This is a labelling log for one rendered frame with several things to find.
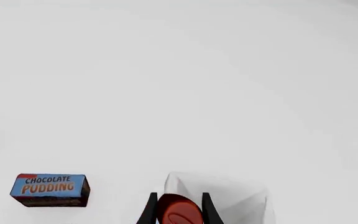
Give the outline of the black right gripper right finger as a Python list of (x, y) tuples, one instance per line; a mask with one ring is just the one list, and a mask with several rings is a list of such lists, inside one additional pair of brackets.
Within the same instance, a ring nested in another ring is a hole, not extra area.
[(201, 206), (204, 224), (224, 224), (209, 193), (203, 192)]

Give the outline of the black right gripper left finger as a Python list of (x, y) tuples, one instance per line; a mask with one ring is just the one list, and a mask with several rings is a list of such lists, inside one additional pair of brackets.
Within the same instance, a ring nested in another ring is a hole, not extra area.
[(156, 224), (157, 192), (152, 192), (136, 224)]

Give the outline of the white carton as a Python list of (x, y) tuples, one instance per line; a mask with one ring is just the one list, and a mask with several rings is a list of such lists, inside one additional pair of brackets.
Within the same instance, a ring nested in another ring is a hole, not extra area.
[(224, 224), (277, 224), (268, 188), (251, 180), (237, 182), (200, 173), (171, 172), (164, 192), (187, 197), (198, 206), (202, 194), (209, 193)]

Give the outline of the blue chocolate pudding box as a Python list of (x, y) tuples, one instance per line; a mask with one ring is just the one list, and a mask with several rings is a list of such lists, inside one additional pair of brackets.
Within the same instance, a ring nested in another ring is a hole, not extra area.
[(90, 192), (85, 175), (21, 173), (10, 196), (25, 207), (86, 207)]

